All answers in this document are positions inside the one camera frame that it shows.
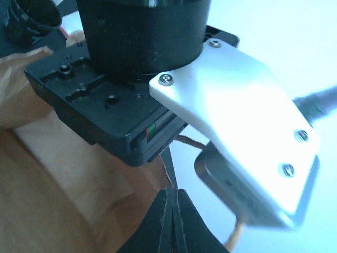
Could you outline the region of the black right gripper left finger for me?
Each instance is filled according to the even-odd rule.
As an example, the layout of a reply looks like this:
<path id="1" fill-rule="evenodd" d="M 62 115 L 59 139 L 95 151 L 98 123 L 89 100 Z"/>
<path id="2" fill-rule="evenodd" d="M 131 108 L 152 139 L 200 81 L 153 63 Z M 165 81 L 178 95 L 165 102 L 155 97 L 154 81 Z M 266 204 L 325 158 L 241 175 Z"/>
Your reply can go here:
<path id="1" fill-rule="evenodd" d="M 160 190 L 139 227 L 118 252 L 171 252 L 173 189 Z"/>

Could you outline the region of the brown paper bag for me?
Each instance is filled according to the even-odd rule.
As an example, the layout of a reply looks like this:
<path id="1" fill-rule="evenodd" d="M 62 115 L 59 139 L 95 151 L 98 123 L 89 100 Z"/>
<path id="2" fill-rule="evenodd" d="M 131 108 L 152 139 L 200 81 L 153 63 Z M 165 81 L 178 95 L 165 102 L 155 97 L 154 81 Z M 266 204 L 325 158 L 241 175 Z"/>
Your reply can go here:
<path id="1" fill-rule="evenodd" d="M 161 158 L 132 168 L 58 119 L 23 72 L 51 53 L 1 58 L 1 252 L 116 252 L 172 182 Z"/>

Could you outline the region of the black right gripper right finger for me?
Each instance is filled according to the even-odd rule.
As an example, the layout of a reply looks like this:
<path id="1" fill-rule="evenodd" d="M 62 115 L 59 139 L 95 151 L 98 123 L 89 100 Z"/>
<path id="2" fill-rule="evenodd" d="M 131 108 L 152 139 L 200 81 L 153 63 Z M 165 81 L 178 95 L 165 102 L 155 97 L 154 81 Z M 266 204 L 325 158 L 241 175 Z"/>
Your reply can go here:
<path id="1" fill-rule="evenodd" d="M 226 253 L 210 232 L 192 200 L 183 189 L 173 191 L 173 252 Z"/>

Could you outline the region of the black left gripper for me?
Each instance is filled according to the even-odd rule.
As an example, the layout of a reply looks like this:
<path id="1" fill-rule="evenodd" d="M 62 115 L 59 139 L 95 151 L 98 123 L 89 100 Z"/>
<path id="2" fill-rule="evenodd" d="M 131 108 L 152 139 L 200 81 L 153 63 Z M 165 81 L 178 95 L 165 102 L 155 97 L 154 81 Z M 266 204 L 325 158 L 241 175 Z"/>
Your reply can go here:
<path id="1" fill-rule="evenodd" d="M 149 94 L 150 75 L 98 72 L 85 42 L 25 68 L 34 92 L 91 145 L 132 167 L 152 161 L 186 122 Z"/>

